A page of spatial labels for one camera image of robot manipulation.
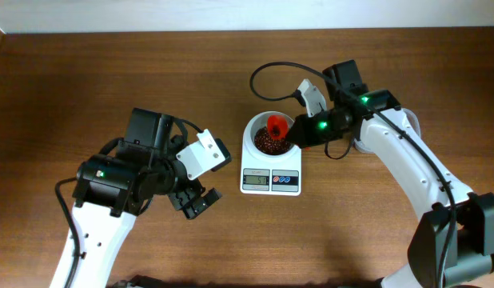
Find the orange plastic measuring scoop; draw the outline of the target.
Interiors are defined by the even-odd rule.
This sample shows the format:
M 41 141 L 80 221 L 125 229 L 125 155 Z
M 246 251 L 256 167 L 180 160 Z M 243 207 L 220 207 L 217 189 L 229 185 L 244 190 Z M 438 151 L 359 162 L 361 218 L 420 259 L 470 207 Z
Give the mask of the orange plastic measuring scoop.
M 267 120 L 269 136 L 274 141 L 286 141 L 303 150 L 309 150 L 304 144 L 304 133 L 298 126 L 290 126 L 287 118 L 280 114 L 270 115 Z

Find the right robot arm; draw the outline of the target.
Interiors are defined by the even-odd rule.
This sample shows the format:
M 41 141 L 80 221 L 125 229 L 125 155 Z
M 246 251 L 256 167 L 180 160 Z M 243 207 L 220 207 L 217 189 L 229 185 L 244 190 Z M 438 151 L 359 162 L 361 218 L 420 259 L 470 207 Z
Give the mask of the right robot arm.
M 494 273 L 494 194 L 476 194 L 426 146 L 388 90 L 369 90 L 347 61 L 320 72 L 334 104 L 307 79 L 292 96 L 306 108 L 285 139 L 300 148 L 350 133 L 396 179 L 419 220 L 407 264 L 379 287 L 454 287 Z

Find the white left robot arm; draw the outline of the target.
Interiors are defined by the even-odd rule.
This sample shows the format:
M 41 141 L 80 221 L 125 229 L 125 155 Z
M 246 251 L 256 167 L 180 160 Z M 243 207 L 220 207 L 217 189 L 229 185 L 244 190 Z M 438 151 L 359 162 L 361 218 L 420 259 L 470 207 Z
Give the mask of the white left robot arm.
M 189 143 L 191 122 L 135 108 L 125 136 L 106 143 L 83 162 L 75 177 L 74 204 L 54 190 L 69 226 L 52 287 L 104 287 L 122 243 L 153 197 L 165 195 L 189 220 L 210 208 L 221 194 L 198 180 L 231 160 L 230 152 L 208 130 L 197 130 Z

